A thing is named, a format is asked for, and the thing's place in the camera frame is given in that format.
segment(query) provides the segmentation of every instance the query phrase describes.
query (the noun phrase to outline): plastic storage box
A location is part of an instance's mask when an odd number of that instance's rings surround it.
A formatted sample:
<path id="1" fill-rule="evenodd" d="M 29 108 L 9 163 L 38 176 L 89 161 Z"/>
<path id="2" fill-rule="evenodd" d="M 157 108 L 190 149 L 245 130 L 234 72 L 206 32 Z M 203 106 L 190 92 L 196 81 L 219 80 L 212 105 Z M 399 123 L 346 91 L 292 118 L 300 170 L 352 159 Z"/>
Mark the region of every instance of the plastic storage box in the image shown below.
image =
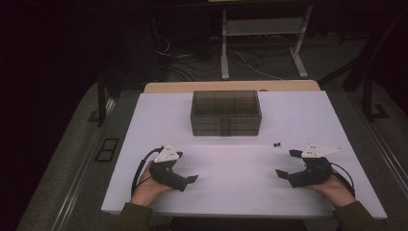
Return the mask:
<path id="1" fill-rule="evenodd" d="M 256 90 L 193 93 L 191 127 L 195 136 L 258 136 L 261 120 Z"/>

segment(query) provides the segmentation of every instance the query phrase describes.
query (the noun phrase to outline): wire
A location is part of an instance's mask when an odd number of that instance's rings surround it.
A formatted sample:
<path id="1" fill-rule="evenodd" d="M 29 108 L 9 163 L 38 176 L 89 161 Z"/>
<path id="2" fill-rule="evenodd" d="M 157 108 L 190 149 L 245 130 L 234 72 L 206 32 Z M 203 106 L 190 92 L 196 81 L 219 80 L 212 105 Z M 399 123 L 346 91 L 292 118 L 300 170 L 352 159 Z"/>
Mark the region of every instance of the wire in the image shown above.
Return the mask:
<path id="1" fill-rule="evenodd" d="M 180 72 L 184 73 L 185 75 L 187 75 L 194 82 L 194 78 L 192 78 L 192 76 L 189 73 L 187 73 L 186 71 L 184 71 L 184 70 L 182 70 L 180 68 L 174 67 L 174 66 L 169 66 L 168 69 L 173 71 L 173 72 L 176 72 L 178 74 L 180 74 L 180 73 L 177 72 L 177 71 L 180 71 Z"/>
<path id="2" fill-rule="evenodd" d="M 137 188 L 139 185 L 143 184 L 144 182 L 146 182 L 148 179 L 152 178 L 152 176 L 147 177 L 146 179 L 142 180 L 141 182 L 139 182 L 135 188 Z"/>
<path id="3" fill-rule="evenodd" d="M 341 166 L 339 166 L 339 165 L 336 165 L 336 164 L 334 164 L 334 163 L 330 163 L 330 165 L 332 165 L 332 166 L 336 166 L 336 167 L 339 167 L 339 168 L 341 168 L 347 175 L 348 175 L 348 177 L 350 178 L 350 181 L 351 181 L 351 188 L 353 188 L 354 189 L 354 182 L 353 182 L 353 178 L 351 178 L 351 175 L 350 174 L 348 174 L 348 172 L 343 168 L 343 167 L 341 167 Z"/>
<path id="4" fill-rule="evenodd" d="M 162 39 L 162 40 L 164 40 L 164 41 L 166 42 L 166 44 L 167 44 L 167 48 L 166 48 L 165 51 L 158 51 L 158 50 L 156 50 L 156 53 L 158 53 L 159 55 L 163 55 L 163 56 L 171 56 L 171 52 L 168 52 L 168 53 L 167 53 L 167 51 L 170 49 L 170 42 L 168 42 L 168 40 L 167 40 L 166 38 L 163 38 L 163 37 L 156 37 L 156 39 Z"/>
<path id="5" fill-rule="evenodd" d="M 273 76 L 273 75 L 269 75 L 269 74 L 265 74 L 264 72 L 261 72 L 261 71 L 259 71 L 259 70 L 257 70 L 255 67 L 253 67 L 240 53 L 238 53 L 238 52 L 236 52 L 236 51 L 233 51 L 233 50 L 229 50 L 230 52 L 233 52 L 234 54 L 236 54 L 236 55 L 238 55 L 252 70 L 254 70 L 255 72 L 257 72 L 257 73 L 259 73 L 259 74 L 262 74 L 262 75 L 265 75 L 265 76 L 268 76 L 268 77 L 271 77 L 271 78 L 274 78 L 274 79 L 278 79 L 278 80 L 284 80 L 284 79 L 282 79 L 282 78 L 279 78 L 279 77 L 276 77 L 276 76 Z"/>
<path id="6" fill-rule="evenodd" d="M 135 192 L 136 187 L 139 185 L 139 184 L 138 184 L 139 176 L 140 176 L 141 170 L 143 169 L 144 164 L 146 163 L 147 159 L 148 159 L 153 153 L 155 153 L 155 152 L 159 152 L 159 153 L 160 153 L 163 149 L 164 149 L 164 147 L 162 146 L 162 147 L 155 148 L 155 149 L 151 150 L 149 153 L 147 153 L 147 155 L 144 157 L 144 159 L 140 161 L 138 170 L 136 171 L 135 177 L 133 178 L 131 195 Z"/>

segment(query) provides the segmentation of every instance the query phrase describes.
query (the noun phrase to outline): hand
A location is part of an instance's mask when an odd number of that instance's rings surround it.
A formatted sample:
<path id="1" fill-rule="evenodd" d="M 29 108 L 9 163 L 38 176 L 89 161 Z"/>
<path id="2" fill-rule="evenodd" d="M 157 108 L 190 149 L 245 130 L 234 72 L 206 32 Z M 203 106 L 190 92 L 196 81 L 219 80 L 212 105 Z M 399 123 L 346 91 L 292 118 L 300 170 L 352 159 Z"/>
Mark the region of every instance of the hand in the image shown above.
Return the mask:
<path id="1" fill-rule="evenodd" d="M 330 175 L 330 178 L 324 183 L 307 186 L 305 188 L 320 193 L 336 208 L 341 208 L 356 201 L 347 187 L 335 175 Z"/>
<path id="2" fill-rule="evenodd" d="M 151 164 L 152 162 L 149 162 L 143 174 L 139 178 L 139 182 L 141 183 L 136 187 L 130 203 L 141 206 L 149 206 L 161 194 L 174 190 L 172 187 L 158 183 L 151 177 L 149 171 Z"/>

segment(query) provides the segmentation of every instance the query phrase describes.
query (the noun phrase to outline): white table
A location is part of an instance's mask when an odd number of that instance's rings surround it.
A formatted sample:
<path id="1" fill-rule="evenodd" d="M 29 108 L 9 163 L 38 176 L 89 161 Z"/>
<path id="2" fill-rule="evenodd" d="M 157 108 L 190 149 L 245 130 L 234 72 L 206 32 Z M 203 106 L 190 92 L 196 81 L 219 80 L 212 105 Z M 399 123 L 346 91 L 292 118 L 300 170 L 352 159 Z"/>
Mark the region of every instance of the white table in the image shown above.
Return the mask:
<path id="1" fill-rule="evenodd" d="M 275 172 L 277 168 L 289 173 L 304 170 L 302 160 L 291 157 L 288 150 L 301 150 L 316 142 L 344 149 L 327 159 L 351 174 L 357 199 L 375 218 L 387 217 L 325 91 L 260 91 L 259 98 L 263 116 L 259 136 L 194 137 L 191 92 L 142 94 L 102 210 L 119 213 L 130 199 L 140 160 L 152 149 L 172 143 L 184 153 L 174 172 L 199 177 L 184 192 L 169 192 L 156 200 L 151 206 L 156 213 L 174 217 L 329 217 L 333 208 L 324 198 L 293 189 Z M 273 147 L 276 142 L 282 146 Z"/>

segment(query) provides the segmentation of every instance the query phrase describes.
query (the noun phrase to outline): sleeve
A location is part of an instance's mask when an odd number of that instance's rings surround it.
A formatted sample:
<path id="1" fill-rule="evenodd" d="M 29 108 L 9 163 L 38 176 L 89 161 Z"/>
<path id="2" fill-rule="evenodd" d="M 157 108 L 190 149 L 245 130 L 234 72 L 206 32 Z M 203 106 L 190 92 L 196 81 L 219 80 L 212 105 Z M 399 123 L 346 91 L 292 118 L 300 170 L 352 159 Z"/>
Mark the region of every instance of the sleeve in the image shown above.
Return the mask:
<path id="1" fill-rule="evenodd" d="M 356 201 L 333 212 L 342 231 L 388 230 L 383 220 L 374 219 L 369 211 Z"/>
<path id="2" fill-rule="evenodd" d="M 116 218 L 111 231 L 148 231 L 152 209 L 136 204 L 126 203 Z"/>

